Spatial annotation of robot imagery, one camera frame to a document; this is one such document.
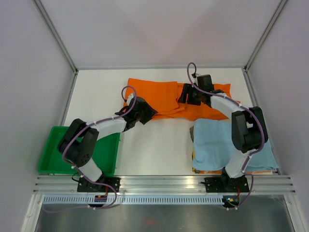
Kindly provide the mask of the orange trousers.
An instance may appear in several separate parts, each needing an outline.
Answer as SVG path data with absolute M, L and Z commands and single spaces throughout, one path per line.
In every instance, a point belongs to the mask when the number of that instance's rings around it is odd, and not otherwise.
M 176 81 L 154 82 L 129 78 L 129 86 L 134 87 L 137 96 L 145 99 L 158 114 L 153 120 L 164 118 L 184 118 L 190 121 L 197 119 L 225 120 L 227 117 L 218 110 L 205 104 L 191 105 L 178 103 L 184 84 Z

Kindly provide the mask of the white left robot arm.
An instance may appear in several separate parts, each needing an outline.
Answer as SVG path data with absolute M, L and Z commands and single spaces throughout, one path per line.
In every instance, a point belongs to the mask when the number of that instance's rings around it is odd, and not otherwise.
M 105 187 L 103 171 L 93 160 L 97 141 L 115 133 L 130 130 L 137 122 L 146 124 L 158 112 L 141 97 L 130 94 L 126 106 L 109 118 L 86 123 L 77 118 L 72 121 L 57 149 L 64 162 L 69 163 L 88 181 L 88 186 L 95 192 Z

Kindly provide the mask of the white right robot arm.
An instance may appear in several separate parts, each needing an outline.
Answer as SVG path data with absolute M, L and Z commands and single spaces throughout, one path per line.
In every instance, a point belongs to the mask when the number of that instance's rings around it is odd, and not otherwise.
M 264 116 L 259 107 L 245 107 L 230 98 L 221 89 L 215 89 L 209 74 L 189 75 L 189 84 L 184 84 L 179 103 L 201 105 L 221 112 L 231 121 L 231 139 L 237 150 L 223 168 L 220 186 L 225 191 L 237 187 L 237 178 L 243 177 L 252 155 L 262 150 L 268 140 Z

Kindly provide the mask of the light blue folded trousers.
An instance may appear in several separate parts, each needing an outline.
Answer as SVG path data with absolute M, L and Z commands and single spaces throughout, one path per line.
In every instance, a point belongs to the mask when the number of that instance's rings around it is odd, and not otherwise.
M 193 126 L 193 137 L 192 167 L 199 171 L 223 169 L 238 151 L 232 143 L 231 123 L 228 121 L 197 119 Z M 273 171 L 278 167 L 271 144 L 267 142 L 262 151 L 252 156 L 246 171 Z

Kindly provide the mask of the green plastic tray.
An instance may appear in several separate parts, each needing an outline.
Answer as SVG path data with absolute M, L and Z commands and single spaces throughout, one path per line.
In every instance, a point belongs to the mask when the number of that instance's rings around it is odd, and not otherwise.
M 67 129 L 68 127 L 63 126 L 55 126 L 51 129 L 38 165 L 39 173 L 66 175 L 76 173 L 76 170 L 62 160 L 62 154 L 57 149 Z M 115 133 L 97 141 L 94 149 L 92 158 L 108 177 L 114 176 L 119 142 L 120 133 Z

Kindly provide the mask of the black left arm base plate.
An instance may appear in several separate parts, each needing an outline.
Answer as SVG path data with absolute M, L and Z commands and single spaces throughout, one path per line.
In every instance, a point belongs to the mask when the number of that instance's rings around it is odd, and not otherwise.
M 85 180 L 84 178 L 79 178 L 78 180 L 74 177 L 71 178 L 74 182 L 78 184 L 77 192 L 113 192 L 111 187 L 119 192 L 121 186 L 121 178 L 119 177 L 106 177 L 104 179 L 104 185 L 93 184 Z

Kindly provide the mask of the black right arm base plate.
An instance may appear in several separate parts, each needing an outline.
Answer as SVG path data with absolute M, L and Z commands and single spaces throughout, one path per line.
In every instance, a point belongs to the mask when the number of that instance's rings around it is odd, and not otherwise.
M 248 193 L 249 185 L 246 177 L 228 178 L 206 177 L 200 182 L 207 193 Z

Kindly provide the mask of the aluminium front rail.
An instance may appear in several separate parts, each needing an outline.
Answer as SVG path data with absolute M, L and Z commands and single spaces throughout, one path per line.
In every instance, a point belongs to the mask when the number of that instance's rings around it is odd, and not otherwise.
M 168 175 L 119 176 L 120 194 L 129 195 L 202 195 L 206 188 L 202 184 L 204 176 L 200 175 Z M 250 177 L 248 185 L 253 184 L 254 195 L 285 195 L 295 194 L 295 187 L 287 175 L 256 175 Z M 40 175 L 35 180 L 32 192 L 37 194 L 75 194 L 78 183 L 69 175 Z

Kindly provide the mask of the right aluminium frame post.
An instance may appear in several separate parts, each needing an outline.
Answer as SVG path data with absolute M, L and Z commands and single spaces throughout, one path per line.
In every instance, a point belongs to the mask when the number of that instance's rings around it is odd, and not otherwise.
M 255 61 L 258 53 L 260 52 L 262 46 L 266 42 L 268 36 L 270 35 L 272 29 L 274 28 L 277 20 L 279 19 L 280 15 L 282 14 L 286 4 L 288 3 L 288 0 L 280 0 L 275 11 L 273 12 L 269 22 L 267 23 L 266 28 L 264 29 L 261 37 L 259 38 L 256 46 L 253 49 L 253 52 L 251 53 L 246 65 L 244 66 L 243 70 L 245 73 L 247 73 L 252 66 L 253 62 Z

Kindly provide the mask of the aluminium frame post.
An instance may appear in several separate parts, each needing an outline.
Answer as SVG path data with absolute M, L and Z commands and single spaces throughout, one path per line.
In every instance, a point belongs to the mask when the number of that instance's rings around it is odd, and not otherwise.
M 41 0 L 33 0 L 32 1 L 34 6 L 36 7 L 37 11 L 39 12 L 43 22 L 47 26 L 48 30 L 50 31 L 53 39 L 55 40 L 58 48 L 60 49 L 61 54 L 63 55 L 65 61 L 69 65 L 70 69 L 73 71 L 74 74 L 78 72 L 78 68 L 74 64 L 73 59 L 71 58 L 61 36 L 59 35 L 49 13 L 47 12 L 43 2 Z
M 277 20 L 279 19 L 280 15 L 282 14 L 286 4 L 288 3 L 288 0 L 280 0 L 275 11 L 273 12 L 269 22 L 267 23 L 266 28 L 264 29 L 261 37 L 259 38 L 256 46 L 253 49 L 253 52 L 251 53 L 246 65 L 244 66 L 243 70 L 245 73 L 247 73 L 252 66 L 253 62 L 255 61 L 258 53 L 260 52 L 262 46 L 266 42 L 268 36 L 270 35 L 272 29 L 274 28 Z

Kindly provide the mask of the left aluminium frame post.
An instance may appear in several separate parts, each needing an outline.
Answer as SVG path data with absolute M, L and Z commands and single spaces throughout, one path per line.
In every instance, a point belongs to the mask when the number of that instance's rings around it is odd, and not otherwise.
M 69 65 L 70 69 L 73 71 L 74 74 L 78 72 L 78 68 L 74 64 L 73 59 L 71 58 L 61 36 L 59 35 L 49 13 L 47 12 L 43 2 L 41 0 L 33 0 L 32 1 L 34 6 L 36 7 L 37 11 L 39 12 L 43 22 L 47 26 L 48 30 L 50 31 L 53 39 L 55 40 L 58 48 L 60 49 L 61 54 L 63 55 L 65 61 Z

